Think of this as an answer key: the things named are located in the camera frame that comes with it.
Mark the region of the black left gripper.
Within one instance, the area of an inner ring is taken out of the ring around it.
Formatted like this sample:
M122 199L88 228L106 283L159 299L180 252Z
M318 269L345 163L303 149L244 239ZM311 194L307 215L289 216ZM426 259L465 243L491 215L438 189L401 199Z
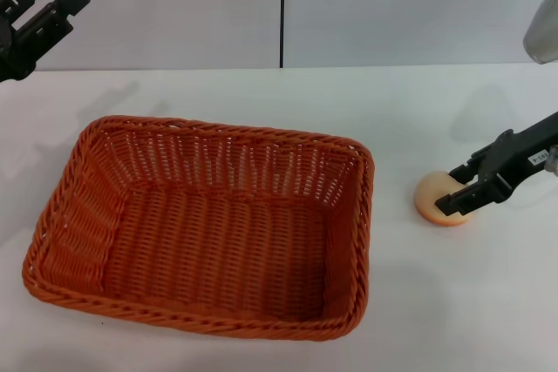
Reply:
M22 16L37 0L1 0L2 16ZM75 17L90 0L53 0L18 30L1 17L1 80L23 80L36 62L73 31Z

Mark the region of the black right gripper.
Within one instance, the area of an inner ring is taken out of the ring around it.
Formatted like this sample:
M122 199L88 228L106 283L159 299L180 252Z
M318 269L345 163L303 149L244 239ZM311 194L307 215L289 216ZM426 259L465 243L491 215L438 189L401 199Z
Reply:
M449 172L459 183L478 181L435 202L446 216L467 215L491 203L507 200L527 178L543 170L550 148L557 145L557 113L521 132L507 130L492 144Z

